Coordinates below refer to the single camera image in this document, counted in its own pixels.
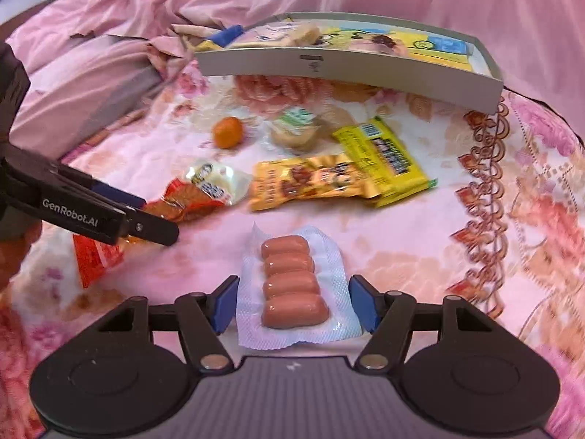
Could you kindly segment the person's left hand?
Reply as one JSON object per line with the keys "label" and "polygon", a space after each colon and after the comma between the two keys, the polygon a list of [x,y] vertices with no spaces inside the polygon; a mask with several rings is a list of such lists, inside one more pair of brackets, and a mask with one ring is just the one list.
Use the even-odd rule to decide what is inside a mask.
{"label": "person's left hand", "polygon": [[9,285],[11,278],[21,270],[23,260],[29,254],[32,245],[42,235],[42,222],[36,221],[24,234],[2,241],[0,244],[0,290]]}

